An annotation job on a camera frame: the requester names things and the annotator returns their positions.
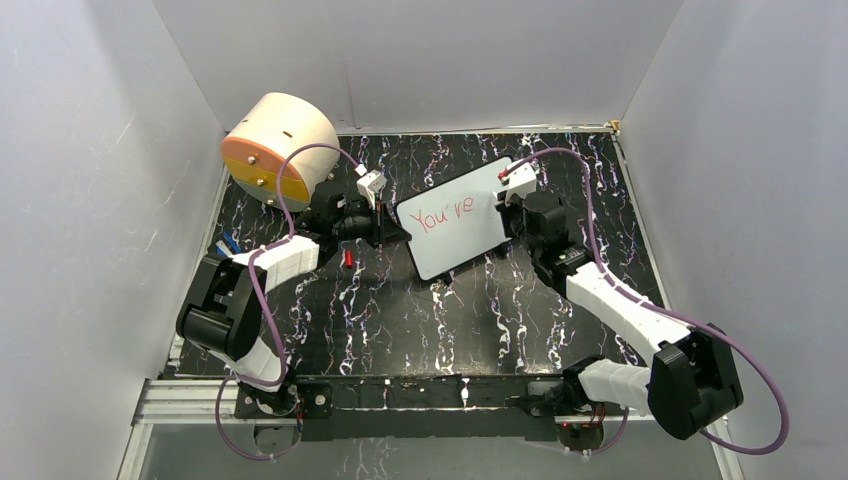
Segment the white board black frame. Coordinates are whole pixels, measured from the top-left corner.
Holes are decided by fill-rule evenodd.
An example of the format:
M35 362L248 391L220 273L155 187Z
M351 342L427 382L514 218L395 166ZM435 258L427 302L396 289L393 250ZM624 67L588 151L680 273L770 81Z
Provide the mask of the white board black frame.
M512 163L501 157L403 200L395 207L418 277L432 280L505 243L498 175Z

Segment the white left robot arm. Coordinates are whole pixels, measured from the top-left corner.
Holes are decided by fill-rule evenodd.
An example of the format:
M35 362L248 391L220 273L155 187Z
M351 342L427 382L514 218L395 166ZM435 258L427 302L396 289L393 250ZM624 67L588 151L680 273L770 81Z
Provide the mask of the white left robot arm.
M378 249L411 239L383 202L351 198L329 181L319 183L294 228L292 236L268 247L235 256L205 255L176 318L180 337L223 361L239 388L275 416L294 411L299 391L282 341L269 346L261 338L268 293L326 265L343 241L363 240Z

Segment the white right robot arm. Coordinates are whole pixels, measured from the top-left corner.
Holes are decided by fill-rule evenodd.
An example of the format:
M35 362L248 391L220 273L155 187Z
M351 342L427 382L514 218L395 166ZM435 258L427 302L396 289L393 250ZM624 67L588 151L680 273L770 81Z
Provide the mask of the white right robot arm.
M589 356L564 369L561 384L543 399L577 414L616 403L652 415L680 440L743 404L733 354L719 329L687 326L656 312L628 286L611 285L588 249L572 240L556 195L498 193L495 208L506 236L525 247L542 283L614 330L644 362Z

